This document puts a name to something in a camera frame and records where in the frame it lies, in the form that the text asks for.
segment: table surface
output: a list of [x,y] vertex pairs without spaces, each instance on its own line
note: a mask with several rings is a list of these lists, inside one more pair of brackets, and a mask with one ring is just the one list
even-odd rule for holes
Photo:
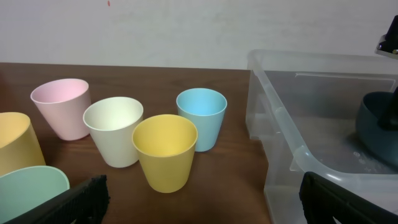
[[[144,119],[177,114],[177,95],[195,87],[224,94],[228,107],[216,146],[195,153],[182,189],[162,194],[151,189],[139,162],[113,168],[90,136],[62,141],[55,135],[30,93],[60,78],[86,80],[93,103],[112,96],[135,98],[144,106]],[[248,86],[245,70],[0,63],[0,112],[31,118],[47,165],[64,171],[71,187],[95,175],[108,176],[111,200],[103,223],[270,223],[263,194],[267,160],[245,124]]]

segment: white wall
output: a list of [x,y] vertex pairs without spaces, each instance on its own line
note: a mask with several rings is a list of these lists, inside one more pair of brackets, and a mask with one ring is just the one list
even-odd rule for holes
[[251,49],[373,55],[397,0],[2,0],[0,62],[246,68]]

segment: dark bowl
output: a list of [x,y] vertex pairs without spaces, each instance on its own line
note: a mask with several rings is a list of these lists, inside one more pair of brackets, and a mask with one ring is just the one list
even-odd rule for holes
[[386,131],[377,124],[392,96],[389,92],[368,93],[359,107],[355,128],[369,151],[398,169],[398,131]]

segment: white cup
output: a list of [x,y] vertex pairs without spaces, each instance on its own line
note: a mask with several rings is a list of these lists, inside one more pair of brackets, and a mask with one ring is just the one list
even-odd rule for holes
[[100,100],[85,111],[83,120],[109,166],[122,168],[138,161],[131,135],[143,112],[142,104],[128,97]]

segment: yellow cup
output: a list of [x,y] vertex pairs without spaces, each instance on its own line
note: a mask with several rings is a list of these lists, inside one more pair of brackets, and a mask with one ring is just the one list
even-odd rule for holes
[[42,150],[28,116],[0,113],[0,176],[29,166],[44,166]]
[[187,183],[197,139],[195,125],[177,115],[153,116],[137,125],[132,143],[154,190],[171,193]]

